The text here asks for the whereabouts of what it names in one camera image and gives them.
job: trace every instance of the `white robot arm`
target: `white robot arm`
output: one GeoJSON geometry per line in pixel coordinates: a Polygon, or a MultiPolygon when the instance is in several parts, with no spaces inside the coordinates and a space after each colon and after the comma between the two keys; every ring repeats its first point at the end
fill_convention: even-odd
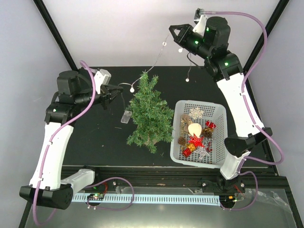
{"type": "MultiPolygon", "coordinates": [[[[77,71],[65,71],[57,78],[58,92],[55,93],[51,105],[46,110],[45,138],[38,165],[28,186],[22,186],[20,196],[33,202],[34,192],[40,181],[37,205],[66,209],[74,194],[92,184],[95,172],[91,169],[80,169],[72,176],[61,180],[61,168],[67,143],[74,125],[63,127],[53,138],[50,138],[61,125],[81,112],[92,98],[92,89],[81,88],[79,79],[83,76],[77,71]]],[[[94,104],[101,104],[104,109],[123,91],[122,87],[109,85],[111,74],[106,70],[98,70],[94,76],[96,96],[94,104]]]]}
{"type": "Polygon", "coordinates": [[[240,163],[250,154],[252,148],[266,137],[252,124],[251,116],[244,103],[243,95],[252,113],[253,119],[268,135],[270,128],[264,128],[257,116],[247,89],[242,93],[243,69],[238,57],[228,51],[230,27],[225,18],[204,17],[204,10],[197,9],[194,28],[190,24],[169,27],[174,41],[194,55],[205,59],[205,69],[222,91],[236,125],[236,135],[225,139],[228,154],[220,168],[225,180],[238,176],[240,163]]]}

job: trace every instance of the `black metal frame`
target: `black metal frame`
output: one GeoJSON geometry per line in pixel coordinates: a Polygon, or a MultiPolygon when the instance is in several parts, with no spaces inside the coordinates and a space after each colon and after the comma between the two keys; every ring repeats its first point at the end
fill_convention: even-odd
{"type": "MultiPolygon", "coordinates": [[[[54,39],[58,43],[63,55],[65,56],[68,64],[70,65],[72,70],[78,70],[73,58],[71,57],[59,31],[57,30],[47,8],[43,2],[43,0],[33,0],[36,4],[41,16],[46,22],[48,28],[50,29],[54,39]]],[[[275,8],[272,16],[270,17],[267,25],[266,31],[269,35],[274,28],[276,22],[280,18],[283,13],[285,7],[287,6],[289,0],[280,0],[277,7],[275,8]]],[[[263,46],[264,37],[263,34],[260,36],[256,46],[254,47],[248,61],[244,66],[244,72],[246,73],[253,62],[255,61],[259,51],[263,46]]],[[[254,95],[250,86],[250,83],[247,81],[247,89],[248,93],[252,99],[253,106],[259,115],[256,101],[254,99],[254,95]]],[[[269,143],[263,142],[263,148],[265,150],[265,157],[268,161],[274,161],[272,156],[269,143]]],[[[62,179],[76,173],[81,166],[64,166],[62,168],[62,179]]],[[[197,188],[201,187],[202,178],[214,178],[218,175],[219,171],[217,169],[206,169],[206,168],[190,168],[190,167],[176,167],[176,168],[143,168],[143,167],[101,167],[100,174],[102,179],[106,179],[113,176],[120,176],[128,179],[132,185],[136,187],[145,186],[145,187],[160,187],[159,183],[165,184],[165,187],[187,187],[187,188],[197,188]]],[[[258,179],[259,188],[260,189],[284,189],[289,201],[289,205],[293,212],[293,216],[298,228],[304,228],[299,212],[297,210],[292,192],[290,190],[288,181],[286,177],[278,176],[276,166],[269,166],[266,169],[250,169],[253,171],[258,179]]],[[[246,188],[255,188],[254,178],[251,176],[243,177],[244,183],[246,184],[246,188]]],[[[117,180],[117,185],[125,186],[125,183],[117,180]]],[[[27,203],[19,228],[24,228],[26,225],[27,218],[29,216],[31,209],[31,204],[27,203]]]]}

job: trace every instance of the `artificial pine tree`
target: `artificial pine tree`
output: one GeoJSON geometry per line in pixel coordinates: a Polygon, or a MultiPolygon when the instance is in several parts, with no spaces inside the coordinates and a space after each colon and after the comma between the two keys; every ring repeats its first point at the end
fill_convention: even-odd
{"type": "Polygon", "coordinates": [[[127,108],[132,111],[133,122],[137,125],[127,144],[146,145],[151,153],[156,153],[157,142],[169,143],[173,140],[171,120],[174,111],[165,100],[160,99],[161,93],[153,90],[157,80],[158,76],[154,76],[149,82],[148,74],[144,72],[138,85],[139,91],[127,108]]]}

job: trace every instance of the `gray wall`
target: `gray wall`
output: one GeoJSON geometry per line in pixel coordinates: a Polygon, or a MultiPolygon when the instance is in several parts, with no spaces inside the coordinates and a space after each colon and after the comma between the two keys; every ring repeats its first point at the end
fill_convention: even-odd
{"type": "MultiPolygon", "coordinates": [[[[265,126],[281,145],[286,160],[278,166],[288,177],[304,221],[304,1],[290,1],[269,37],[266,55],[250,77],[265,126]]],[[[272,146],[276,160],[277,149],[272,146]]]]}
{"type": "Polygon", "coordinates": [[[0,20],[0,224],[14,228],[25,206],[20,186],[38,162],[45,109],[58,73],[69,67],[32,0],[1,1],[0,20]]]}
{"type": "MultiPolygon", "coordinates": [[[[266,24],[279,0],[44,2],[76,64],[84,58],[92,66],[152,66],[162,42],[169,33],[169,26],[194,25],[193,17],[197,8],[210,11],[241,11],[256,16],[266,24]]],[[[248,18],[231,15],[226,18],[232,28],[229,49],[237,53],[241,63],[245,64],[261,34],[260,27],[248,18]]],[[[157,64],[188,66],[187,51],[179,53],[179,48],[170,35],[157,64]]],[[[203,65],[200,57],[192,58],[203,65]]]]}

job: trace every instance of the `basket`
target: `basket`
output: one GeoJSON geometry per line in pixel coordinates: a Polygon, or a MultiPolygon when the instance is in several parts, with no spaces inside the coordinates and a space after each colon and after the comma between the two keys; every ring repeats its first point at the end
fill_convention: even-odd
{"type": "MultiPolygon", "coordinates": [[[[224,163],[225,157],[228,153],[224,140],[227,138],[227,115],[224,106],[203,102],[203,101],[178,101],[175,105],[174,119],[173,119],[173,141],[171,142],[170,156],[174,162],[184,165],[192,165],[204,168],[220,168],[224,163]],[[185,157],[182,154],[182,147],[178,144],[178,138],[183,136],[189,140],[188,134],[180,135],[181,115],[189,114],[192,108],[199,107],[204,113],[202,118],[198,118],[192,121],[199,123],[202,128],[206,127],[206,122],[211,121],[215,123],[216,128],[212,134],[212,140],[209,140],[212,149],[210,156],[204,156],[202,160],[199,160],[199,153],[193,152],[189,157],[185,157]]],[[[204,138],[203,144],[206,144],[208,139],[204,138]]]]}

